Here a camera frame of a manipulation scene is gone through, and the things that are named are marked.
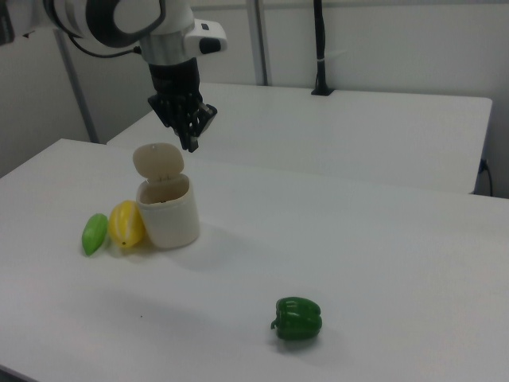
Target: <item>container lid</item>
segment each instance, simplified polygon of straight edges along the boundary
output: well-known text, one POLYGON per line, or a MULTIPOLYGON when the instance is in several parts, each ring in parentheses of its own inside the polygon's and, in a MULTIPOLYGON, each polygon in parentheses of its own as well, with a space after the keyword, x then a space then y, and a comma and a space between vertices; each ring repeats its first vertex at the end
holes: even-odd
POLYGON ((136 149, 134 167, 149 181, 162 181, 176 177, 184 169, 181 152, 169 143, 150 143, 136 149))

